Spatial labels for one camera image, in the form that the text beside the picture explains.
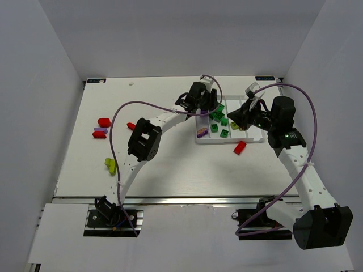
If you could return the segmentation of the green long lego plate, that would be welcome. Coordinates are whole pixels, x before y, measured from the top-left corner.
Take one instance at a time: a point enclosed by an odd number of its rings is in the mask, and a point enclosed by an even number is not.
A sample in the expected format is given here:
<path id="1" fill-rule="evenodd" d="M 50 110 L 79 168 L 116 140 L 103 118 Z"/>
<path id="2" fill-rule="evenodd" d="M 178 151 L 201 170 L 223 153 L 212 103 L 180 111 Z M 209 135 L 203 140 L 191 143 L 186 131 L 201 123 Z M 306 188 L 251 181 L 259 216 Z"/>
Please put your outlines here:
<path id="1" fill-rule="evenodd" d="M 221 104 L 217 109 L 216 109 L 216 113 L 217 112 L 222 112 L 224 110 L 225 106 L 223 104 Z"/>

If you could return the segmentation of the green square lego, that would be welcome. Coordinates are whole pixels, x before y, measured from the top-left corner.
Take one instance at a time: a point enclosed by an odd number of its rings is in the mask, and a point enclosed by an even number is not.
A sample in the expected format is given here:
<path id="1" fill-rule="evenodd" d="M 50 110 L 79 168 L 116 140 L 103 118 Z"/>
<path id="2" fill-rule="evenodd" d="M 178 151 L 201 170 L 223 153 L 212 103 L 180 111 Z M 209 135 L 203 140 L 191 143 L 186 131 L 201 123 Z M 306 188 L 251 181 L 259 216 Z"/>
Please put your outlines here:
<path id="1" fill-rule="evenodd" d="M 211 133 L 217 133 L 218 132 L 218 125 L 217 124 L 211 124 L 210 125 L 210 132 Z"/>

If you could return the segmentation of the lime curved lego brick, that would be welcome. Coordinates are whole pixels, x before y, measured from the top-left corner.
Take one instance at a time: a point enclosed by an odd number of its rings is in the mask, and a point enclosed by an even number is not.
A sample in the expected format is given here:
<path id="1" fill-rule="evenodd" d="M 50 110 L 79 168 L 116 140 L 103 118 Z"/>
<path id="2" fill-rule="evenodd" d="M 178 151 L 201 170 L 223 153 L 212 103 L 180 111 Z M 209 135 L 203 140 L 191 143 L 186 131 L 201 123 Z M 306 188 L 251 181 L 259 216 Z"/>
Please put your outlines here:
<path id="1" fill-rule="evenodd" d="M 116 167 L 116 164 L 114 162 L 110 163 L 109 166 L 108 166 L 108 171 L 109 171 L 109 174 L 111 176 L 114 176 L 117 172 L 117 167 Z"/>

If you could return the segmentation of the lime small lego brick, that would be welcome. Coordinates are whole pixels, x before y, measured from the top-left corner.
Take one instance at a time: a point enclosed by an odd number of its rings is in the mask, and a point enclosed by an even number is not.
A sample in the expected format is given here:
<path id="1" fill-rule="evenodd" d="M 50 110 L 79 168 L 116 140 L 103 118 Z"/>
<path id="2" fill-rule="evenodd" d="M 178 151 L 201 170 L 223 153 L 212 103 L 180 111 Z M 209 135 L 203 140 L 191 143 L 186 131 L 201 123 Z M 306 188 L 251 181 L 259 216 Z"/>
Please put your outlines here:
<path id="1" fill-rule="evenodd" d="M 232 130 L 239 130 L 240 129 L 240 127 L 235 122 L 231 122 L 230 127 L 231 127 Z"/>

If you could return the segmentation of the green lego brick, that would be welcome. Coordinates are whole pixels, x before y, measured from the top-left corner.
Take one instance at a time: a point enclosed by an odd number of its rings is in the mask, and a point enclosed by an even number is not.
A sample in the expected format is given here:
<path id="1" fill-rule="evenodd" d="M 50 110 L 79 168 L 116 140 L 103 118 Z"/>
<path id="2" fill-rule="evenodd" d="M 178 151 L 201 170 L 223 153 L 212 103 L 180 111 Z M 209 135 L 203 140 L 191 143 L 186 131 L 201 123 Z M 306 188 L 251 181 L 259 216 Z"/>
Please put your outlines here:
<path id="1" fill-rule="evenodd" d="M 220 133 L 220 137 L 225 138 L 225 139 L 228 138 L 229 137 L 229 131 L 226 130 L 226 129 L 222 129 L 221 133 Z"/>

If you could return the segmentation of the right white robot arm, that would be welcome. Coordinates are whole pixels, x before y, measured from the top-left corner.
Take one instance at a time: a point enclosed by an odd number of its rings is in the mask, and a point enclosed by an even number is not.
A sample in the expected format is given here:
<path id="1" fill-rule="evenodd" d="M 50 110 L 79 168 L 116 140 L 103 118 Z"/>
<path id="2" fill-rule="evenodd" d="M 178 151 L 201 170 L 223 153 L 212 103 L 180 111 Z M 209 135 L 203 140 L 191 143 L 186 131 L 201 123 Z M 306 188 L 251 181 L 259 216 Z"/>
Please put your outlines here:
<path id="1" fill-rule="evenodd" d="M 239 237 L 260 234 L 260 231 L 246 232 L 244 228 L 266 215 L 288 229 L 303 250 L 343 245 L 353 214 L 348 206 L 340 206 L 330 195 L 315 170 L 311 162 L 313 153 L 307 150 L 303 136 L 293 126 L 296 112 L 293 99 L 278 96 L 269 111 L 262 110 L 261 105 L 248 99 L 227 116 L 242 129 L 255 126 L 267 132 L 268 143 L 292 183 L 241 223 L 235 234 Z"/>

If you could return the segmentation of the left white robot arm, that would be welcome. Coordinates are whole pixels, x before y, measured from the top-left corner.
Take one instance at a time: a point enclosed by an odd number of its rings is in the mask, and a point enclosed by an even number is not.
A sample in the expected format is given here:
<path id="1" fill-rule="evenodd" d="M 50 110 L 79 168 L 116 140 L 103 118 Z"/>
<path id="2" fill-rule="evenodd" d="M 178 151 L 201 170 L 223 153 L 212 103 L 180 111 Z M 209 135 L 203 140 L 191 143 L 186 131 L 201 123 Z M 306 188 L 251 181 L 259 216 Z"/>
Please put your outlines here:
<path id="1" fill-rule="evenodd" d="M 99 208 L 105 203 L 107 208 L 123 208 L 126 194 L 141 168 L 151 161 L 157 154 L 161 136 L 177 124 L 185 122 L 192 116 L 204 117 L 215 112 L 222 100 L 217 100 L 217 91 L 212 88 L 216 84 L 220 95 L 222 88 L 217 80 L 209 75 L 202 75 L 200 80 L 193 82 L 190 90 L 181 94 L 173 107 L 165 108 L 145 101 L 129 101 L 118 107 L 112 118 L 109 131 L 109 144 L 115 161 L 117 182 L 107 195 L 96 198 L 95 206 Z M 117 115 L 126 106 L 142 104 L 163 111 L 162 114 L 151 118 L 140 118 L 129 140 L 127 155 L 124 163 L 117 162 L 117 156 L 113 146 L 113 127 Z"/>

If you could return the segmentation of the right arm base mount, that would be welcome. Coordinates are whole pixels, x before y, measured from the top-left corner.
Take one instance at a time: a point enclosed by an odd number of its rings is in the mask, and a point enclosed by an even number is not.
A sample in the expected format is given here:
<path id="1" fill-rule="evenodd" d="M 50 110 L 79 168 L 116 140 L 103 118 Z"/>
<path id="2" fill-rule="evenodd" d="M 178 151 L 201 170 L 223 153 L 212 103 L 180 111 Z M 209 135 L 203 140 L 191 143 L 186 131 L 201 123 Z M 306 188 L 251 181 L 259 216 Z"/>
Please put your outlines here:
<path id="1" fill-rule="evenodd" d="M 247 221 L 250 217 L 252 217 L 255 213 L 261 210 L 263 207 L 266 206 L 269 202 L 271 202 L 275 197 L 263 197 L 260 198 L 256 204 L 256 207 L 253 209 L 237 209 L 235 212 L 232 213 L 231 218 L 234 221 L 238 222 L 238 227 Z M 266 212 L 259 215 L 256 219 L 250 222 L 248 225 L 244 227 L 244 229 L 240 230 L 239 233 L 249 233 L 249 232 L 256 232 L 261 230 L 268 230 L 279 227 L 280 224 L 277 223 L 275 220 L 272 220 L 267 217 Z M 248 235 L 248 236 L 239 236 L 238 239 L 240 241 L 262 241 L 262 240 L 291 240 L 292 233 L 289 230 L 285 230 L 280 228 L 276 231 L 271 232 L 264 232 L 257 235 Z"/>

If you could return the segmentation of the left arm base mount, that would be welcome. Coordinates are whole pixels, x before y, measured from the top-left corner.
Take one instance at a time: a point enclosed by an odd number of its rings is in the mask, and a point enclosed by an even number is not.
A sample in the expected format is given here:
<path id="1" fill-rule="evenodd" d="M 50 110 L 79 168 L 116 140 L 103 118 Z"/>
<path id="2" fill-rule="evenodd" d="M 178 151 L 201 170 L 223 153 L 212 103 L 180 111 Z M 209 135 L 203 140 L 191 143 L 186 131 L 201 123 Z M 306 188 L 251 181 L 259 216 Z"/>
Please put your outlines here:
<path id="1" fill-rule="evenodd" d="M 137 237 L 140 234 L 143 211 L 125 210 L 111 203 L 106 196 L 95 198 L 87 213 L 84 237 Z"/>

